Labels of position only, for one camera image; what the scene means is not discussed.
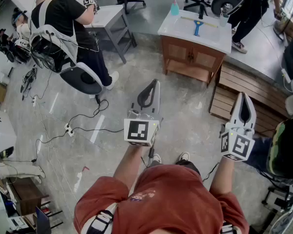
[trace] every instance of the table top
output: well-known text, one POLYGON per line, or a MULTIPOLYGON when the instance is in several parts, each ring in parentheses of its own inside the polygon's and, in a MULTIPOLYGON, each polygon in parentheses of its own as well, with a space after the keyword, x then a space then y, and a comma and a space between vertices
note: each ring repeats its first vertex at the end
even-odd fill
POLYGON ((85 28, 105 28, 107 24, 123 9, 122 5, 100 6, 98 12, 94 15, 92 24, 85 28))
POLYGON ((188 40, 230 54, 231 24, 227 23, 225 27, 221 27, 219 19, 204 15, 201 20, 198 16, 197 13, 185 10, 180 10, 179 15, 173 16, 169 11, 158 30, 158 34, 188 40), (194 35, 196 24, 193 20, 203 22, 199 27, 199 36, 194 35))

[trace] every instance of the blue liquid bottle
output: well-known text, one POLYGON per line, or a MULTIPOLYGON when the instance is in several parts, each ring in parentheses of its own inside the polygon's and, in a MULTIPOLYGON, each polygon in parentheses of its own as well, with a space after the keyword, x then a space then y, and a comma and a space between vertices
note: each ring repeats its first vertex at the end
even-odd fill
POLYGON ((179 6, 176 0, 174 0, 174 2, 172 3, 170 12, 173 16, 179 15, 179 6))

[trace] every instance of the shoulder strap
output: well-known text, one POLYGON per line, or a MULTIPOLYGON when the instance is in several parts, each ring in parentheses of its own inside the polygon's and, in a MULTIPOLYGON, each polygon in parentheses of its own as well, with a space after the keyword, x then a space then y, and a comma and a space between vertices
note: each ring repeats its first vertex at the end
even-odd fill
POLYGON ((81 234, 111 234, 113 229, 113 218, 117 203, 111 204, 98 215, 90 218, 83 226, 81 234))
POLYGON ((39 10, 39 27, 42 26, 42 25, 45 25, 45 14, 47 12, 48 5, 49 5, 49 3, 51 1, 52 0, 44 1, 43 4, 40 7, 40 10, 39 10))

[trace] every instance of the black pants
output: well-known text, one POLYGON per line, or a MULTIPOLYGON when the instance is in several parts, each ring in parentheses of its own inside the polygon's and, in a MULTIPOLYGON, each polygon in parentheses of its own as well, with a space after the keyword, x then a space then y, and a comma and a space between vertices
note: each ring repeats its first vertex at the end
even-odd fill
MULTIPOLYGON (((152 166, 157 166, 157 165, 162 165, 160 162, 154 160, 149 167, 152 167, 152 166)), ((185 167, 188 167, 194 171, 196 171, 200 176, 200 172, 199 170, 195 167, 195 165, 191 162, 191 161, 188 161, 188 160, 185 160, 185 159, 182 159, 182 160, 179 160, 176 162, 175 165, 180 165, 180 166, 185 166, 185 167)))
POLYGON ((242 7, 234 12, 228 20, 231 27, 239 24, 232 37, 233 42, 240 42, 257 25, 269 8, 267 0, 245 0, 242 7))
POLYGON ((83 62, 91 68, 100 78, 103 86, 111 85, 112 77, 109 76, 101 50, 99 52, 89 50, 84 51, 82 54, 78 52, 78 54, 79 57, 77 58, 77 62, 83 62))

